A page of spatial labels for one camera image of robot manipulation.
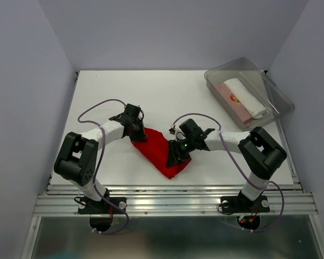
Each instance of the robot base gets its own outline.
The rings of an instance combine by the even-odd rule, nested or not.
[[[266,196],[260,195],[254,202],[243,199],[240,196],[223,196],[219,209],[223,214],[231,215],[233,213],[251,213],[258,207],[259,213],[270,212],[268,199]]]
[[[119,206],[120,203],[126,204],[126,197],[109,197],[109,190],[104,194],[107,200],[110,200],[114,205]],[[79,202],[85,204],[84,206],[78,206],[78,214],[80,215],[96,215],[96,214],[110,214],[110,206],[104,201],[94,201],[86,196],[79,197]],[[123,214],[121,211],[113,208],[112,214]]]

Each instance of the pink cloth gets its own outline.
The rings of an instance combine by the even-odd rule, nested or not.
[[[221,94],[223,99],[229,104],[233,111],[238,115],[244,124],[248,124],[252,119],[242,103],[232,94],[231,90],[224,83],[215,85],[216,90]]]

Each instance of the screw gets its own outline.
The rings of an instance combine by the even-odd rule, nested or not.
[[[119,202],[119,208],[120,208],[120,209],[124,209],[124,208],[126,208],[126,203],[125,203],[124,201],[120,201],[120,202]]]
[[[261,205],[264,207],[264,208],[267,208],[269,207],[269,202],[267,200],[262,200],[261,201]]]
[[[229,207],[229,205],[228,205],[228,201],[222,201],[222,202],[221,202],[221,206],[222,206],[223,208],[228,208],[228,207]]]

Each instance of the cable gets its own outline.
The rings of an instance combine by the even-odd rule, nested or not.
[[[77,199],[80,199],[81,197],[79,197],[79,196],[76,196],[76,197],[74,197],[73,198],[73,200],[76,202],[76,203],[78,203],[79,205],[82,205],[82,206],[86,206],[86,204],[85,204],[85,202],[84,201],[78,201]]]
[[[234,212],[232,212],[232,213],[224,213],[224,212],[220,211],[220,207],[223,207],[223,203],[221,203],[221,204],[218,205],[218,207],[217,207],[217,211],[218,211],[219,213],[221,213],[221,214],[223,214],[223,215],[226,215],[226,216],[230,216],[230,215],[233,215],[233,214],[234,214]]]
[[[235,160],[235,158],[233,157],[227,143],[225,142],[223,136],[222,136],[222,133],[221,133],[221,129],[222,129],[222,126],[221,124],[215,120],[214,118],[212,118],[211,116],[209,115],[205,115],[205,114],[202,114],[202,113],[187,113],[187,114],[184,114],[180,117],[178,117],[174,122],[173,122],[173,126],[175,126],[175,123],[180,120],[181,118],[183,117],[186,117],[186,116],[189,116],[189,115],[197,115],[197,116],[202,116],[202,117],[205,117],[205,118],[208,118],[208,119],[211,119],[212,121],[214,121],[218,126],[219,126],[219,129],[218,129],[218,132],[219,132],[219,135],[220,135],[220,139],[221,139],[221,142],[225,148],[225,150],[227,151],[229,157],[232,159],[233,163],[235,164],[236,168],[239,170],[239,172],[241,173],[241,175],[245,178],[245,180],[254,188],[256,189],[259,189],[259,190],[263,190],[265,191],[267,189],[267,186],[269,183],[272,183],[273,185],[276,186],[277,190],[280,192],[281,194],[281,199],[282,199],[282,207],[281,207],[281,212],[280,214],[278,215],[277,219],[272,223],[270,224],[268,227],[265,227],[265,228],[262,228],[262,229],[258,229],[258,230],[249,230],[249,229],[246,229],[250,232],[263,232],[265,230],[268,230],[268,229],[271,229],[277,222],[280,221],[281,217],[282,217],[282,214],[283,214],[283,211],[284,211],[284,208],[285,208],[285,197],[283,195],[283,192],[281,190],[281,188],[278,186],[277,183],[275,183],[274,181],[268,181],[266,183],[266,186],[265,187],[259,187],[259,186],[256,186],[253,182],[250,181],[250,179],[245,175],[244,171],[241,169],[241,167],[239,166],[238,162]],[[232,224],[228,224],[226,222],[224,222],[225,224],[229,225],[229,226],[232,226],[234,228],[239,228],[239,229],[245,229],[245,228],[241,228],[241,227],[238,227],[238,226],[235,226],[235,225],[232,225]]]
[[[184,138],[186,137],[186,136],[184,135],[184,133],[182,133],[181,131],[179,131],[179,132],[175,135],[175,137],[177,138],[178,141],[182,141],[182,140],[183,140],[183,139],[179,139],[179,138],[178,138],[178,134],[181,134],[182,136],[184,136]]]
[[[255,208],[254,208],[254,211],[252,211],[252,213],[250,214],[249,218],[252,218],[252,215],[254,214],[254,212],[257,211],[257,209],[258,209],[258,207],[255,207]]]
[[[258,207],[256,207],[256,208],[255,208],[255,215],[254,215],[254,217],[252,218],[252,215],[254,214],[254,211],[253,211],[252,214],[249,216],[248,221],[249,221],[249,222],[253,222],[253,221],[255,220],[255,218],[257,217],[258,212],[259,212],[259,209],[258,209]]]
[[[141,109],[140,112],[141,112],[141,120],[144,120],[144,112],[143,112],[143,110]]]
[[[120,212],[122,212],[123,214],[125,214],[126,218],[127,218],[127,221],[125,222],[124,226],[122,226],[120,229],[118,230],[115,230],[113,232],[101,232],[101,231],[97,231],[96,229],[92,228],[92,231],[93,232],[96,232],[97,234],[100,234],[100,235],[111,235],[111,234],[115,234],[117,232],[120,232],[121,230],[123,230],[124,228],[126,228],[126,226],[129,224],[129,221],[130,221],[130,217],[129,215],[127,214],[126,211],[124,211],[123,209],[120,209],[118,206],[116,206],[114,203],[110,202],[109,200],[107,200],[105,197],[103,197],[103,195],[99,192],[97,186],[96,186],[96,176],[97,176],[97,173],[98,173],[98,169],[99,169],[99,166],[102,162],[102,159],[103,159],[103,155],[104,155],[104,149],[105,149],[105,144],[106,144],[106,132],[104,131],[104,129],[102,128],[102,126],[97,123],[96,121],[93,121],[93,120],[81,120],[82,116],[87,114],[87,112],[91,111],[92,109],[96,108],[97,106],[101,105],[101,104],[104,104],[108,101],[118,101],[119,103],[122,103],[124,106],[126,106],[126,104],[119,100],[119,99],[108,99],[108,100],[104,100],[104,101],[101,101],[100,103],[90,107],[89,109],[87,109],[85,112],[83,112],[81,115],[79,115],[78,117],[78,122],[79,123],[91,123],[91,124],[94,124],[96,125],[97,127],[99,127],[99,129],[102,131],[102,135],[103,135],[103,145],[102,145],[102,150],[101,150],[101,154],[100,154],[100,157],[98,159],[98,163],[97,163],[97,166],[96,166],[96,169],[95,169],[95,172],[93,174],[93,186],[95,188],[95,191],[96,193],[98,194],[98,196],[101,197],[102,200],[104,200],[108,205],[112,206],[113,208],[119,210]]]
[[[109,215],[110,215],[110,218],[113,220],[113,207],[112,206],[110,206]]]

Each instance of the red towel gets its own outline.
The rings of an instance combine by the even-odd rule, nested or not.
[[[249,121],[252,119],[251,115],[242,105],[240,100],[238,100],[235,95],[232,94],[231,90],[226,86],[226,84],[215,85],[216,90],[222,95],[223,99],[229,104],[233,111],[238,115],[241,121],[248,125]]]
[[[132,142],[132,144],[167,178],[175,177],[191,161],[189,159],[184,163],[167,168],[168,140],[161,132],[151,128],[145,128],[145,134],[147,135],[145,142]]]

